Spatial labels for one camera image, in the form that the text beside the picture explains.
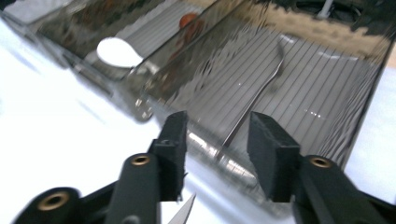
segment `metal tip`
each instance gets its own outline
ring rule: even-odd
[[[196,197],[196,193],[193,193],[191,197],[186,201],[186,203],[178,210],[169,224],[185,224],[187,219],[189,218],[192,206],[194,204],[194,200]]]

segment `stainless steel tray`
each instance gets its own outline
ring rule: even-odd
[[[284,214],[287,206],[265,201],[258,186],[246,151],[248,119],[241,118],[254,101],[251,110],[277,120],[303,155],[343,166],[391,47],[387,32],[395,25],[390,21],[382,35],[367,35],[367,28],[351,30],[356,23],[316,20],[272,2],[238,2],[152,74],[146,97],[159,120],[187,110],[190,152],[274,214]]]

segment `black screw hole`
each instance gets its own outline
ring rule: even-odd
[[[332,166],[331,163],[329,163],[327,160],[322,159],[322,158],[312,158],[311,163],[316,165],[317,167],[321,167],[321,168],[329,168]]]
[[[148,162],[149,162],[148,156],[140,156],[140,157],[136,157],[132,160],[133,165],[144,165]]]
[[[56,196],[56,197],[49,199],[47,204],[54,205],[56,203],[59,203],[61,200],[62,200],[62,198],[60,196]]]

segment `plastic spoon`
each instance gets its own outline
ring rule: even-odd
[[[143,61],[131,45],[117,37],[103,39],[96,52],[102,62],[116,67],[134,68]]]

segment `white countertop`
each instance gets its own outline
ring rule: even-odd
[[[37,194],[73,187],[87,195],[116,180],[123,161],[146,152],[160,127],[139,124],[48,61],[0,21],[0,223]],[[361,127],[346,173],[363,191],[396,203],[396,70],[387,69]],[[274,220],[202,164],[188,158],[183,196],[197,193],[188,223]],[[163,206],[167,223],[182,205]]]

